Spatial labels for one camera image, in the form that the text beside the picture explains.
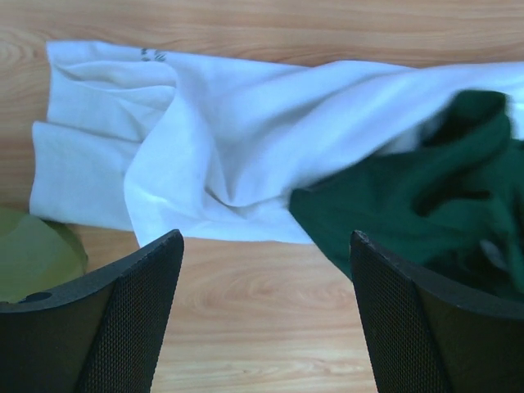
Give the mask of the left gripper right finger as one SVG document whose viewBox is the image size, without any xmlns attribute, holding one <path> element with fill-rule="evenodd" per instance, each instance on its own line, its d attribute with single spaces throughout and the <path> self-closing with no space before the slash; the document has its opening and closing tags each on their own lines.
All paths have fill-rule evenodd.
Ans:
<svg viewBox="0 0 524 393">
<path fill-rule="evenodd" d="M 353 284 L 380 392 L 521 392 L 523 304 L 412 264 L 355 232 Z"/>
</svg>

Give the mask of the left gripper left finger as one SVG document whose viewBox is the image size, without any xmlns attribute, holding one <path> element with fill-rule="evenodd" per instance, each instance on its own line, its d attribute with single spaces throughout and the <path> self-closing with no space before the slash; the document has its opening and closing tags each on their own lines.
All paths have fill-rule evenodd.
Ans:
<svg viewBox="0 0 524 393">
<path fill-rule="evenodd" d="M 150 391 L 183 249 L 173 230 L 81 278 L 3 302 L 1 390 Z"/>
</svg>

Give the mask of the white and green t-shirt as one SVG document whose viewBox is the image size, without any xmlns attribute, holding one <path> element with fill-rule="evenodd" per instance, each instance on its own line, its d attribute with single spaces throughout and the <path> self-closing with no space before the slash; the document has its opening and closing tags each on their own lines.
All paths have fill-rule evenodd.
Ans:
<svg viewBox="0 0 524 393">
<path fill-rule="evenodd" d="M 350 235 L 523 297 L 523 64 L 307 67 L 94 41 L 47 45 L 29 209 L 131 231 L 315 244 Z"/>
</svg>

